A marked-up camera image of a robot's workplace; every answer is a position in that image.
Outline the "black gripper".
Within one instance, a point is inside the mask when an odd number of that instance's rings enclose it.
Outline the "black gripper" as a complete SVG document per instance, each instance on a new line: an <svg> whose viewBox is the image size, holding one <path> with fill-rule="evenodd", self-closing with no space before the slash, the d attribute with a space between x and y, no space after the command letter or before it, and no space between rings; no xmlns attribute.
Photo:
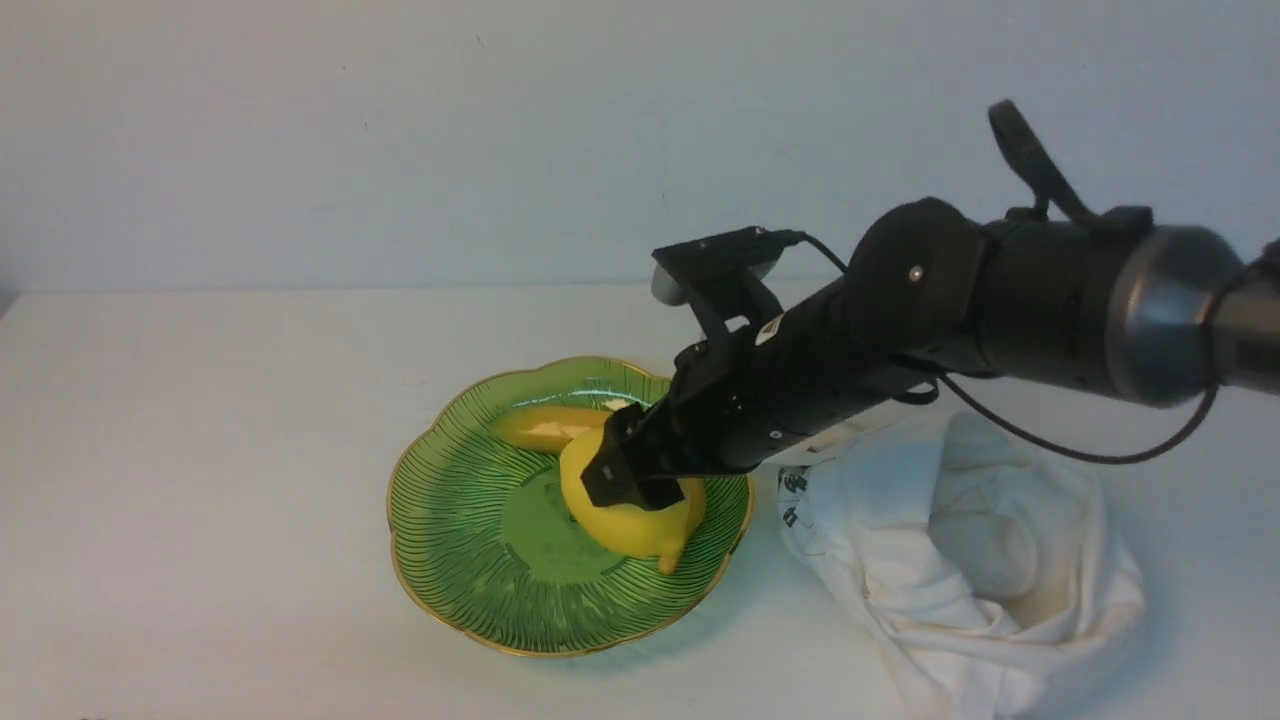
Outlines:
<svg viewBox="0 0 1280 720"><path fill-rule="evenodd" d="M611 414L582 486L595 507L653 509L646 478L744 474L872 407L934 398L933 372L855 336L837 279L763 325L681 351L662 401Z"/></svg>

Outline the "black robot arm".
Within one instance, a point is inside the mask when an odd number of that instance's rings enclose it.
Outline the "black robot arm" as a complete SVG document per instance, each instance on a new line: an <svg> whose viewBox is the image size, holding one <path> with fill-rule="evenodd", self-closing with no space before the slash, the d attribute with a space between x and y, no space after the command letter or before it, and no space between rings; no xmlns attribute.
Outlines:
<svg viewBox="0 0 1280 720"><path fill-rule="evenodd" d="M704 334L650 407L617 411L582 473L598 507L666 509L681 477L736 477L951 375L1012 377L1148 407L1221 386L1277 392L1277 245L1252 263L1146 208L986 225L938 199L883 215L842 274L791 309L764 275L800 231L658 249L653 293Z"/></svg>

